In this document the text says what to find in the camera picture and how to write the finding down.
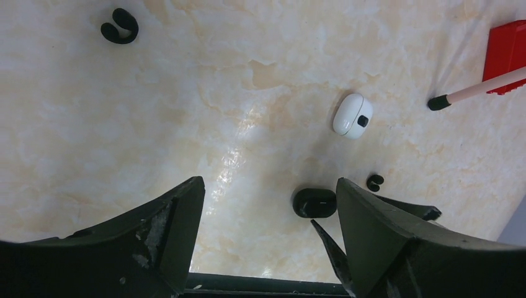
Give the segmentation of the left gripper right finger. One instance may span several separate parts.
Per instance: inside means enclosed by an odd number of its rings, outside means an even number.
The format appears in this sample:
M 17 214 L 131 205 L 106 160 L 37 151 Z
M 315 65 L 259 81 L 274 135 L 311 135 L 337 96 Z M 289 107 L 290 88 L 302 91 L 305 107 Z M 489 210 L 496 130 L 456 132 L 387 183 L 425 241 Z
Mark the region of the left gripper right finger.
M 336 197 L 358 297 L 525 296 L 524 247 L 440 227 L 346 178 Z

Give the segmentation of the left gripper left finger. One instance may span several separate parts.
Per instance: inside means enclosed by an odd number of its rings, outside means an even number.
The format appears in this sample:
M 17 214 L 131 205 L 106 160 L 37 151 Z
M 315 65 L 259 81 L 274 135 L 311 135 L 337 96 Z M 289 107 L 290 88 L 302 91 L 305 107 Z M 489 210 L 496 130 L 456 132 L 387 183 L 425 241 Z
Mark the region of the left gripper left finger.
M 205 183 L 165 194 L 66 238 L 1 242 L 2 297 L 177 297 L 185 291 Z

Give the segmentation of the black oval case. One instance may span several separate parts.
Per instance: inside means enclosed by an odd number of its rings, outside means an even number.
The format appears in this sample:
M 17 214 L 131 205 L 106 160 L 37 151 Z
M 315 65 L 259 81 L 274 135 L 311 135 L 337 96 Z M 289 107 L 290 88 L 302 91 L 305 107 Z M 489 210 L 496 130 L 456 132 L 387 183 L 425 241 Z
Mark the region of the black oval case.
M 330 189 L 304 188 L 294 195 L 292 206 L 301 218 L 328 218 L 337 210 L 336 193 Z

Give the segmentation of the white earbud charging case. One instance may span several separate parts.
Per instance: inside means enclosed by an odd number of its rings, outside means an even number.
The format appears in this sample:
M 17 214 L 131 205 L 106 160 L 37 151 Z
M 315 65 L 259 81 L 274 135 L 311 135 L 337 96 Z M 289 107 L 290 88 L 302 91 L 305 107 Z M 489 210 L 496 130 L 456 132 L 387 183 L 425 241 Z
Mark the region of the white earbud charging case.
M 332 127 L 335 133 L 355 140 L 360 138 L 372 121 L 373 106 L 363 95 L 349 94 L 337 108 Z

